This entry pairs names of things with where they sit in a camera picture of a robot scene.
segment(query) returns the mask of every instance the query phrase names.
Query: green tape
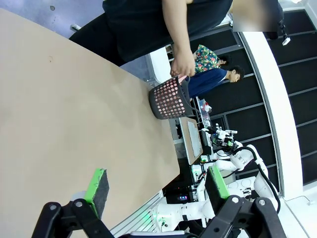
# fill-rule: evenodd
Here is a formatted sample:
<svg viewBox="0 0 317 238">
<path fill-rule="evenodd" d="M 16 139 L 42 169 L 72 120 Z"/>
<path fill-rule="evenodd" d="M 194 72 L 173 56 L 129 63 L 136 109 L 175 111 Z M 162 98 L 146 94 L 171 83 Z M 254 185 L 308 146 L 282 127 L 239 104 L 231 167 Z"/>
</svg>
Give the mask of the green tape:
<svg viewBox="0 0 317 238">
<path fill-rule="evenodd" d="M 95 214 L 98 215 L 96 206 L 94 203 L 94 197 L 96 195 L 100 179 L 102 178 L 105 170 L 104 169 L 96 169 L 95 173 L 93 175 L 93 178 L 90 180 L 88 189 L 85 193 L 84 199 L 92 206 L 92 209 L 94 210 Z"/>
<path fill-rule="evenodd" d="M 213 178 L 213 181 L 215 182 L 215 184 L 217 186 L 220 197 L 223 199 L 227 199 L 230 196 L 230 194 L 229 194 L 229 191 L 227 189 L 226 184 L 224 183 L 223 177 L 222 177 L 218 167 L 216 165 L 214 165 L 214 166 L 210 166 L 208 169 L 209 169 L 210 174 Z"/>
</svg>

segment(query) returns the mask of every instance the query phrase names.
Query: person in floral shirt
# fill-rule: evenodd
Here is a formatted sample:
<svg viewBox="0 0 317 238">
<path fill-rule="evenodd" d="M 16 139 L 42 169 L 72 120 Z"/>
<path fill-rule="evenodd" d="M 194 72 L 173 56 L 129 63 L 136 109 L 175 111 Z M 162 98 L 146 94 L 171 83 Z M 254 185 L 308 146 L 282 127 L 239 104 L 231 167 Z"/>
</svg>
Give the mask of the person in floral shirt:
<svg viewBox="0 0 317 238">
<path fill-rule="evenodd" d="M 196 64 L 195 73 L 220 68 L 222 65 L 228 65 L 231 60 L 229 56 L 218 57 L 213 51 L 203 45 L 198 46 L 193 56 Z"/>
</svg>

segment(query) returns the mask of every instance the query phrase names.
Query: wooden board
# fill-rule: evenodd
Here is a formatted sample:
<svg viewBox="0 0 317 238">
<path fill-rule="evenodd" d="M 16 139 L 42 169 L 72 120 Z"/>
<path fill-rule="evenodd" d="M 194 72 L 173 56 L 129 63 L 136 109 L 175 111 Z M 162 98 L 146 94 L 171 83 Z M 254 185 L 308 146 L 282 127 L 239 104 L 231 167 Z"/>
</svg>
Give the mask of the wooden board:
<svg viewBox="0 0 317 238">
<path fill-rule="evenodd" d="M 95 168 L 107 169 L 109 229 L 179 174 L 144 82 L 3 9 L 0 32 L 1 237 L 30 237 L 43 205 L 67 204 Z"/>
<path fill-rule="evenodd" d="M 198 156 L 194 155 L 194 151 L 193 151 L 193 146 L 192 146 L 192 141 L 190 138 L 190 134 L 189 134 L 189 130 L 188 130 L 188 124 L 187 122 L 192 122 L 195 125 L 195 128 L 197 128 L 197 122 L 194 119 L 191 118 L 180 118 L 179 119 L 180 123 L 181 123 L 181 127 L 182 127 L 182 132 L 183 132 L 183 138 L 184 138 L 184 143 L 185 143 L 185 147 L 186 147 L 186 153 L 187 153 L 187 158 L 188 158 L 188 163 L 191 165 L 193 164 L 203 153 L 203 148 L 201 147 L 200 149 L 200 154 Z"/>
</svg>

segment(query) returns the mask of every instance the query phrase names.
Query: black t-shirt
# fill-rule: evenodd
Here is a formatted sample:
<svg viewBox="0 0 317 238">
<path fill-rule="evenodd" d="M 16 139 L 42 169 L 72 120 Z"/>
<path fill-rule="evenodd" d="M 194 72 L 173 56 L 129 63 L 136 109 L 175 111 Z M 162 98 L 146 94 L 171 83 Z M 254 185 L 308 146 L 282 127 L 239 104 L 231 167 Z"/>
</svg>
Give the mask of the black t-shirt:
<svg viewBox="0 0 317 238">
<path fill-rule="evenodd" d="M 194 0 L 187 5 L 190 40 L 204 37 L 219 25 L 232 0 Z M 120 56 L 129 62 L 172 43 L 161 0 L 106 0 L 103 3 Z"/>
</svg>

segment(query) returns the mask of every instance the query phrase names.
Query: person in blue shirt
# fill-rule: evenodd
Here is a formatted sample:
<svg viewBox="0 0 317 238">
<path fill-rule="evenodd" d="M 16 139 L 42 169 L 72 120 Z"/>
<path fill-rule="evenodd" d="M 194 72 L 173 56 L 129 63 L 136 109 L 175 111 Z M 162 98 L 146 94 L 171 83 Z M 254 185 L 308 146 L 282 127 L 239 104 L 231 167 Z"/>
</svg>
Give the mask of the person in blue shirt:
<svg viewBox="0 0 317 238">
<path fill-rule="evenodd" d="M 234 66 L 230 70 L 213 68 L 204 72 L 196 73 L 190 78 L 188 92 L 190 98 L 200 96 L 216 86 L 224 83 L 226 79 L 235 83 L 244 77 L 244 70 L 240 66 Z"/>
</svg>

